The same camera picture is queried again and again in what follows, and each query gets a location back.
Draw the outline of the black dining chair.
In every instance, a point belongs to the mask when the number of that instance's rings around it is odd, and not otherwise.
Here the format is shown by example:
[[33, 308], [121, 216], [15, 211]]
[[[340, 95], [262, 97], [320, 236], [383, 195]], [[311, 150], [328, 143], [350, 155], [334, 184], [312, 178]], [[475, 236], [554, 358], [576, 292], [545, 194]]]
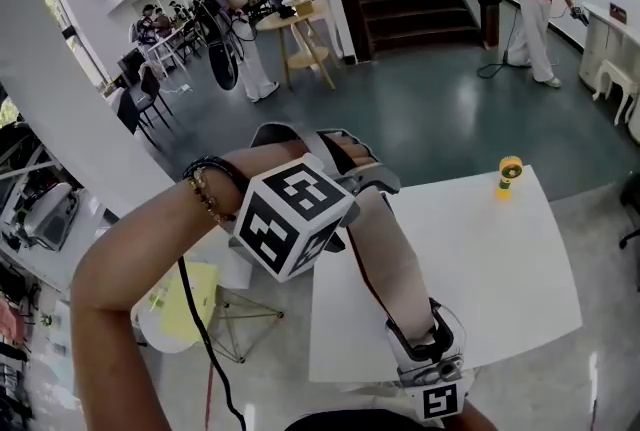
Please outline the black dining chair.
[[158, 109], [157, 102], [160, 102], [170, 115], [173, 115], [173, 112], [170, 110], [166, 101], [162, 97], [160, 82], [149, 65], [144, 65], [141, 67], [140, 90], [143, 96], [136, 103], [138, 111], [146, 118], [149, 125], [153, 127], [152, 120], [148, 116], [148, 110], [152, 109], [161, 120], [161, 122], [168, 129], [170, 129], [171, 126], [165, 119], [162, 112]]
[[145, 122], [141, 119], [141, 114], [146, 115], [146, 111], [149, 108], [153, 108], [159, 118], [163, 121], [167, 128], [169, 128], [168, 123], [159, 112], [155, 105], [156, 99], [160, 97], [160, 94], [151, 95], [148, 94], [144, 96], [137, 103], [134, 102], [131, 93], [128, 89], [121, 88], [121, 92], [119, 93], [119, 100], [117, 106], [117, 117], [120, 121], [125, 125], [125, 127], [129, 130], [129, 132], [134, 135], [137, 130], [140, 130], [143, 135], [147, 138], [147, 140], [158, 149], [158, 145], [153, 141], [153, 139], [149, 136], [149, 134], [144, 130]]

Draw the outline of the white cabinet desk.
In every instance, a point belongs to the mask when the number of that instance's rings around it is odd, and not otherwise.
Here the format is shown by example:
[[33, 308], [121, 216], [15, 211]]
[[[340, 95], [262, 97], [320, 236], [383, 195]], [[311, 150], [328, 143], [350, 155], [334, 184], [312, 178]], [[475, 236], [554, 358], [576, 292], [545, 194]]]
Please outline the white cabinet desk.
[[608, 10], [590, 3], [583, 8], [589, 25], [579, 69], [581, 81], [595, 92], [596, 74], [605, 60], [640, 80], [640, 26], [624, 24]]

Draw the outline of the person's left forearm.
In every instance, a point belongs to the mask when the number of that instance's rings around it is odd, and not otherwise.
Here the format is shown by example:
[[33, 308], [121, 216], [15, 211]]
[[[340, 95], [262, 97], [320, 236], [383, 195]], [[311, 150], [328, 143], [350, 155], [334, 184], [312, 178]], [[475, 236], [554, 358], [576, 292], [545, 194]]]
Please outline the person's left forearm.
[[299, 141], [231, 152], [121, 218], [79, 263], [71, 284], [74, 371], [88, 431], [171, 431], [134, 337], [131, 310], [243, 196], [251, 178], [303, 156]]

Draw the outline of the person's right forearm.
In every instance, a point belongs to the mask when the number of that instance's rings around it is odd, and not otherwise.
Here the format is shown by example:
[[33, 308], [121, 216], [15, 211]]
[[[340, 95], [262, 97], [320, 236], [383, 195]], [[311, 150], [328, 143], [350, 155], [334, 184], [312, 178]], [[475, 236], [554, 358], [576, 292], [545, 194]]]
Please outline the person's right forearm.
[[456, 416], [456, 431], [498, 431], [495, 424], [466, 400], [460, 414]]

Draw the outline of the person's left hand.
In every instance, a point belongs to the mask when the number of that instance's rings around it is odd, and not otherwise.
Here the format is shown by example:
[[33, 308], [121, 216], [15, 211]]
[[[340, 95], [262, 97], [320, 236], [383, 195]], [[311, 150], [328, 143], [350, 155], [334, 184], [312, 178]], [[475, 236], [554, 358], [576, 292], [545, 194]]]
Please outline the person's left hand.
[[356, 166], [368, 166], [377, 162], [365, 145], [349, 135], [337, 131], [330, 133], [327, 138], [335, 143]]

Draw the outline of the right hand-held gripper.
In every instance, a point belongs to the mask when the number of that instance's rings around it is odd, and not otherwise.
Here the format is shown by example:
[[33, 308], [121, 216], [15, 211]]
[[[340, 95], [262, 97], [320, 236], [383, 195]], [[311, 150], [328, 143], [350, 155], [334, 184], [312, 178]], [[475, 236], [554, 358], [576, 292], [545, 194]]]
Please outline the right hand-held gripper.
[[407, 339], [390, 318], [385, 322], [400, 383], [422, 422], [460, 414], [466, 394], [466, 331], [447, 306], [433, 298], [430, 304], [435, 323], [431, 334]]

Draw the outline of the yellow tape roll toy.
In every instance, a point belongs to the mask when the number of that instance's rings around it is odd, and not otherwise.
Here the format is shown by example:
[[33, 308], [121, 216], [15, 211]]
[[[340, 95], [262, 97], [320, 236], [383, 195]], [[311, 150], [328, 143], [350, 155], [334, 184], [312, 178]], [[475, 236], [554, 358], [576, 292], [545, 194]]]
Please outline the yellow tape roll toy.
[[496, 196], [501, 199], [511, 197], [511, 185], [523, 171], [522, 160], [518, 156], [504, 157], [499, 163], [500, 180], [496, 187]]

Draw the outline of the yellow sponge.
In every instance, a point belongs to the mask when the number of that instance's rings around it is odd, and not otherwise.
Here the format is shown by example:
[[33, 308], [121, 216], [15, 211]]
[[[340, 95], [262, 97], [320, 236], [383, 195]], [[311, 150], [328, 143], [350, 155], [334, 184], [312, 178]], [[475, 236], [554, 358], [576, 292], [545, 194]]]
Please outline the yellow sponge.
[[186, 270], [194, 308], [205, 328], [208, 327], [216, 306], [219, 269], [214, 264], [184, 261], [178, 263], [175, 273], [170, 278], [160, 314], [161, 329], [172, 339], [194, 344], [202, 341], [202, 335], [187, 302], [181, 265], [184, 265]]

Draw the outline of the white stool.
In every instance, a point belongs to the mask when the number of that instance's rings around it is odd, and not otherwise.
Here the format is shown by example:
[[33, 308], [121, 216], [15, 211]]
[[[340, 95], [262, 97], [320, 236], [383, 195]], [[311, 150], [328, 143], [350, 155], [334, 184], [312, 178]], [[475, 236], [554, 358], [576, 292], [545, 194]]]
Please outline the white stool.
[[614, 85], [620, 87], [622, 97], [613, 124], [618, 126], [621, 116], [624, 116], [624, 123], [628, 124], [640, 96], [640, 82], [610, 60], [604, 60], [596, 72], [592, 100], [597, 101], [601, 95], [607, 100]]

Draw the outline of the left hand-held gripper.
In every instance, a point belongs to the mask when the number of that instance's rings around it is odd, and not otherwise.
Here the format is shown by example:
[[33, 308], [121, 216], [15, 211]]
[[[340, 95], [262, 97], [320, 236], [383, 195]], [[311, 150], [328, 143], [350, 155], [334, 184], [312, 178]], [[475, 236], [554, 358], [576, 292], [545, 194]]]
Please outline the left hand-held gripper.
[[369, 187], [401, 190], [399, 177], [385, 165], [357, 166], [337, 143], [346, 135], [278, 122], [258, 128], [253, 147], [299, 141], [306, 152], [250, 179], [233, 227], [235, 253], [285, 282], [313, 266], [355, 204], [353, 194]]

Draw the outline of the person's dark top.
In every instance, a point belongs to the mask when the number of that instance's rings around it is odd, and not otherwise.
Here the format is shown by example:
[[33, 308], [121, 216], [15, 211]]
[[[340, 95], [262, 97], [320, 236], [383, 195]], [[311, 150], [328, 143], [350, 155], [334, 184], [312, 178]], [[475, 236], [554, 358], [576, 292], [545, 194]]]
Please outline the person's dark top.
[[429, 425], [386, 409], [345, 409], [309, 414], [284, 431], [427, 431]]

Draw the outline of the round wooden table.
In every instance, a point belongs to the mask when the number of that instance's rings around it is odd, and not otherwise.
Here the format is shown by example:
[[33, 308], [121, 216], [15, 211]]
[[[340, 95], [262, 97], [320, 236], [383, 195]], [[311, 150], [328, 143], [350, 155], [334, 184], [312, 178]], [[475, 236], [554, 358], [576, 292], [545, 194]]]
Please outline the round wooden table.
[[[278, 13], [274, 12], [260, 20], [256, 25], [257, 32], [275, 31], [277, 33], [282, 65], [285, 74], [285, 81], [290, 91], [293, 90], [291, 82], [291, 70], [302, 70], [311, 68], [312, 66], [317, 66], [322, 78], [324, 79], [328, 87], [332, 91], [336, 90], [336, 86], [328, 71], [326, 70], [324, 61], [327, 58], [330, 58], [335, 65], [338, 65], [337, 57], [334, 52], [323, 42], [311, 22], [311, 18], [318, 15], [320, 12], [323, 12], [325, 10], [325, 6], [316, 5], [314, 3], [314, 9], [315, 12], [312, 15], [304, 17], [295, 15], [294, 17], [288, 18], [286, 20], [280, 19]], [[287, 53], [284, 38], [284, 31], [287, 28], [293, 28], [293, 30], [298, 33], [303, 41], [303, 44], [306, 46], [305, 49], [301, 48], [298, 52], [291, 55]]]

